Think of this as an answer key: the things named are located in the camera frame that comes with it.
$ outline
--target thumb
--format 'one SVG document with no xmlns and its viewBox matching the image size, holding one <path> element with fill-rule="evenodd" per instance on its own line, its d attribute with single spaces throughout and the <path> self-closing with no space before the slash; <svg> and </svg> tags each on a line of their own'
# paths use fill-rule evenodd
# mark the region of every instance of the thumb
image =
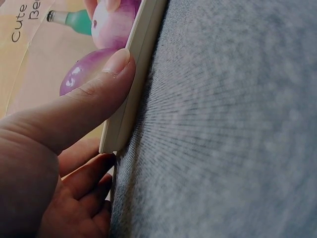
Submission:
<svg viewBox="0 0 317 238">
<path fill-rule="evenodd" d="M 52 103 L 7 117 L 2 126 L 59 154 L 121 106 L 134 74 L 133 57 L 127 49 L 121 49 L 107 61 L 96 78 Z"/>
</svg>

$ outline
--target skin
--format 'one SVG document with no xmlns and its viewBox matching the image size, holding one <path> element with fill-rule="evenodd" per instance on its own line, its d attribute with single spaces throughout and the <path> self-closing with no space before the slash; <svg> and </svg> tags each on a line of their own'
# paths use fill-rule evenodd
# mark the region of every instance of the skin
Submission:
<svg viewBox="0 0 317 238">
<path fill-rule="evenodd" d="M 0 120 L 0 237 L 107 237 L 115 156 L 80 139 L 124 102 L 134 74 L 120 50 L 81 88 Z"/>
<path fill-rule="evenodd" d="M 121 0 L 101 0 L 101 1 L 106 2 L 106 8 L 108 12 L 116 11 L 121 3 Z M 84 4 L 86 6 L 90 19 L 92 19 L 94 15 L 94 11 L 98 4 L 97 0 L 84 0 Z"/>
</svg>

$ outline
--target green bottle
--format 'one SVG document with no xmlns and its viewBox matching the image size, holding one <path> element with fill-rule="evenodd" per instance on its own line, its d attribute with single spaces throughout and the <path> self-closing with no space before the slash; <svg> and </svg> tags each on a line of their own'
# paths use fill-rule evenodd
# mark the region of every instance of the green bottle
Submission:
<svg viewBox="0 0 317 238">
<path fill-rule="evenodd" d="M 86 10 L 78 12 L 49 11 L 46 20 L 70 26 L 74 31 L 91 36 L 91 20 Z"/>
</svg>

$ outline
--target purple ball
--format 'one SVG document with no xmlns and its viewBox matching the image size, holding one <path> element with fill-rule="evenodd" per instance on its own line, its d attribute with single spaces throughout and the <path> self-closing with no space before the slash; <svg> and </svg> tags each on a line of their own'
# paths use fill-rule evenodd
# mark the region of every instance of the purple ball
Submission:
<svg viewBox="0 0 317 238">
<path fill-rule="evenodd" d="M 115 52 L 116 49 L 101 49 L 84 56 L 67 73 L 61 83 L 59 95 L 65 95 L 93 79 Z"/>
</svg>

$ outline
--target finger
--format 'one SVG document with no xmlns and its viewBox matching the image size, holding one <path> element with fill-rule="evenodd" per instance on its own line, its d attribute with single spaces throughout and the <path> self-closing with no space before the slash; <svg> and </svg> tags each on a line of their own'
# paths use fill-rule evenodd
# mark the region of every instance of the finger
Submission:
<svg viewBox="0 0 317 238">
<path fill-rule="evenodd" d="M 111 189 L 111 184 L 112 176 L 106 174 L 92 192 L 79 200 L 91 217 L 94 217 L 101 210 Z"/>
<path fill-rule="evenodd" d="M 115 156 L 103 154 L 79 168 L 63 180 L 75 199 L 80 199 L 99 183 L 114 165 Z"/>
<path fill-rule="evenodd" d="M 93 15 L 98 4 L 97 0 L 84 0 L 84 4 L 86 6 L 90 19 L 93 19 Z"/>
<path fill-rule="evenodd" d="M 121 0 L 105 0 L 108 12 L 114 12 L 120 6 Z"/>
<path fill-rule="evenodd" d="M 104 236 L 107 236 L 110 228 L 110 220 L 111 220 L 111 203 L 110 201 L 106 201 L 103 209 L 94 216 L 93 221 L 103 233 Z"/>
<path fill-rule="evenodd" d="M 119 108 L 134 74 L 133 57 L 127 49 L 121 49 L 95 79 L 50 104 L 6 117 L 3 126 L 59 154 Z"/>
<path fill-rule="evenodd" d="M 58 157 L 60 176 L 64 177 L 70 174 L 97 156 L 99 143 L 98 138 L 89 138 L 80 140 L 64 150 Z"/>
</svg>

